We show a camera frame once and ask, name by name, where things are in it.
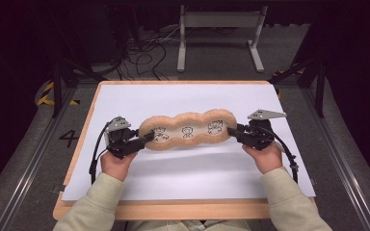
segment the beige sleeve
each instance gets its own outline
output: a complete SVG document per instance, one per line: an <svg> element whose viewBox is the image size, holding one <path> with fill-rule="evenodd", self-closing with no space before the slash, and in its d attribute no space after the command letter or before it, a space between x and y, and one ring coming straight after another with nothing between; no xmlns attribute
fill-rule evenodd
<svg viewBox="0 0 370 231"><path fill-rule="evenodd" d="M74 203L53 230L110 230L123 188L121 181L100 173L87 194Z"/></svg>
<svg viewBox="0 0 370 231"><path fill-rule="evenodd" d="M268 196L270 216L277 230L331 230L285 167L269 171L261 179Z"/></svg>

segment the white stand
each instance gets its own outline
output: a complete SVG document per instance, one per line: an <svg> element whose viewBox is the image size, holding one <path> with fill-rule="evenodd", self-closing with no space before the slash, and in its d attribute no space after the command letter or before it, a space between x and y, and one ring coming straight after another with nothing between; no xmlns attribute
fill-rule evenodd
<svg viewBox="0 0 370 231"><path fill-rule="evenodd" d="M256 22L254 37L253 40L248 41L248 46L257 72L263 72L264 67L256 46L266 17L266 11L267 6L262 7L260 12L185 12L182 5L179 18L180 42L177 71L185 71L186 27L253 27L252 25Z"/></svg>

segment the person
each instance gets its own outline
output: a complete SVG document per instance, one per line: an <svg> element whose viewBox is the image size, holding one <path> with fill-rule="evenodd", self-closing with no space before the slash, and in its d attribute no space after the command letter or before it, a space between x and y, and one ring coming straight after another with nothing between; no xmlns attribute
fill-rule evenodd
<svg viewBox="0 0 370 231"><path fill-rule="evenodd" d="M261 180L268 196L270 217L277 230L331 230L282 165L281 152L274 142L260 151L246 145L242 148L263 173ZM110 230L123 192L122 182L136 155L120 160L110 152L105 153L101 157L102 172L87 194L56 223L54 230ZM208 220L204 224L199 220L134 221L130 224L128 230L136 231L251 230L244 220Z"/></svg>

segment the black cable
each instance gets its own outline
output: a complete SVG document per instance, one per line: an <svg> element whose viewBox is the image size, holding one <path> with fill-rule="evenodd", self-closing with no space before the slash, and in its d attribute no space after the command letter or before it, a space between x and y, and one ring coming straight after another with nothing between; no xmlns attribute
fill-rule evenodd
<svg viewBox="0 0 370 231"><path fill-rule="evenodd" d="M157 77L159 80L161 80L160 78L159 78L159 76L156 74L156 72L155 72L155 68L161 63L161 62L163 62L164 60L165 60L165 57L167 56L167 50L165 49L165 47L161 44L161 43L159 43L159 42L157 42L160 46L161 46L161 48L164 50L164 56L161 58L161 60L155 65L155 66L153 66L152 67L152 73L155 75L155 77Z"/></svg>
<svg viewBox="0 0 370 231"><path fill-rule="evenodd" d="M157 47L158 47L158 41L153 40L153 41L149 41L149 46L143 50L144 52L150 52Z"/></svg>
<svg viewBox="0 0 370 231"><path fill-rule="evenodd" d="M96 172L96 168L97 168L97 162L98 162L98 158L100 157L101 153L98 155L97 158L95 158L95 156L97 154L98 146L100 145L101 137L103 136L104 131L106 130L106 128L109 124L110 124L110 122L107 122L106 125L104 126L104 128L101 130L100 135L98 135L97 143L95 144L94 152L92 154L92 163L90 164L90 169L89 169L89 174L92 176L92 184L95 181L95 172Z"/></svg>
<svg viewBox="0 0 370 231"><path fill-rule="evenodd" d="M128 221L126 221L124 224L124 231L127 231L127 230L128 230Z"/></svg>
<svg viewBox="0 0 370 231"><path fill-rule="evenodd" d="M119 79L122 81L122 72L119 68L117 68L117 73L119 74Z"/></svg>
<svg viewBox="0 0 370 231"><path fill-rule="evenodd" d="M159 71L155 71L155 72L157 72L157 73L159 73L160 75L164 76L164 78L166 78L167 80L170 80L170 79L167 77L167 75L165 75L165 74L163 74L163 73L161 73L161 72L159 72Z"/></svg>
<svg viewBox="0 0 370 231"><path fill-rule="evenodd" d="M270 135L272 135L273 137L275 137L280 143L281 143L281 146L283 146L283 149L284 149L284 153L286 154L289 162L290 162L290 168L293 172L293 179L294 181L296 181L296 183L299 183L299 178L298 178L298 175L297 175L297 172L299 171L299 166L297 165L297 163L294 161L294 159L296 159L296 156L292 155L290 150L288 149L287 145L281 140L281 138L276 135L274 132L266 129L266 128L263 128L263 127L258 127L258 126L255 126L254 127L255 129L258 129L258 130L261 130L265 133L268 133Z"/></svg>
<svg viewBox="0 0 370 231"><path fill-rule="evenodd" d="M127 42L127 58L129 56L137 55L138 53L140 53L140 48L135 48L135 47L136 47L136 43L134 41Z"/></svg>
<svg viewBox="0 0 370 231"><path fill-rule="evenodd" d="M139 63L139 59L140 59L141 57L145 57L145 56L149 56L149 57L150 57L149 62L146 62L146 63ZM135 62L135 67L136 67L136 70L137 70L137 74L138 74L138 75L143 75L144 73L147 73L147 71L144 71L144 72L141 72L141 73L140 73L140 70L138 69L138 67L139 67L139 65L140 65L140 64L150 64L151 62L152 62L152 56L150 56L149 54L143 54L143 55L140 55L139 57L137 57L137 60L136 60L136 62Z"/></svg>
<svg viewBox="0 0 370 231"><path fill-rule="evenodd" d="M124 78L125 78L125 79L129 79L129 80L135 80L135 79L134 79L134 77L132 77L132 76L130 75L130 71L128 70L128 67L127 67L127 64L125 63L125 61L123 61L122 63L124 64L124 67L125 67L125 69L126 69L127 75L128 75L128 77L129 77L129 78L125 78L125 76L124 76Z"/></svg>

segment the metal frame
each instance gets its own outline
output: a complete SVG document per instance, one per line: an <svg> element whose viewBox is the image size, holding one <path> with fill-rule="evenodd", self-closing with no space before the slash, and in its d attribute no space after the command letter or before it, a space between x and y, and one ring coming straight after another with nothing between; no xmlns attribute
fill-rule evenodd
<svg viewBox="0 0 370 231"><path fill-rule="evenodd" d="M184 5L181 5L177 71L185 71L186 27L254 27L254 37L252 40L248 40L248 46L257 72L263 72L264 67L257 52L257 43L266 17L266 11L267 6L262 7L260 12L186 12Z"/></svg>
<svg viewBox="0 0 370 231"><path fill-rule="evenodd" d="M63 102L64 105L67 105L68 102L70 102L75 91L76 89L66 90L66 95L64 97ZM62 107L61 110L59 111L58 116L50 120L48 127L46 128L43 137L40 140L39 146L35 151L34 156L32 157L31 162L26 167L25 172L20 178L19 183L17 184L12 197L8 202L8 205L6 206L4 212L2 213L2 216L0 218L0 231L10 229L14 217L16 216L17 211L19 210L20 205L23 202L23 199L25 198L27 192L29 191L29 188L32 185L33 180L35 179L36 174L38 173L41 162L43 161L47 151L47 145L51 141L53 133L56 131L56 128L60 120L62 119L63 115L65 114L66 109L67 107Z"/></svg>
<svg viewBox="0 0 370 231"><path fill-rule="evenodd" d="M324 140L327 143L328 149L330 150L331 160L341 178L345 190L348 196L353 202L354 208L359 216L365 230L370 230L370 209L366 201L366 198L359 187L357 179L355 178L353 172L350 169L344 155L336 147L334 140L331 138L331 131L323 118L320 118L317 109L314 107L314 97L312 96L309 89L302 89L302 93L307 103L308 108L311 111L311 115L315 118L317 126L320 129Z"/></svg>

